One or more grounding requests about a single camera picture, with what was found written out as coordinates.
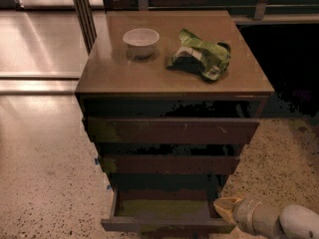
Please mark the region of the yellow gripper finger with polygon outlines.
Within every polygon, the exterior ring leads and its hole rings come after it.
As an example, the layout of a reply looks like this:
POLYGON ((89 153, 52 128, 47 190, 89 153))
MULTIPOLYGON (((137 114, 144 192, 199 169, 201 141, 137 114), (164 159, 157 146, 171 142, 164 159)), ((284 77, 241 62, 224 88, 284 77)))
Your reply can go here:
POLYGON ((229 224, 235 224, 234 208, 241 201, 241 197, 221 197, 213 201, 213 207, 223 220, 229 224))

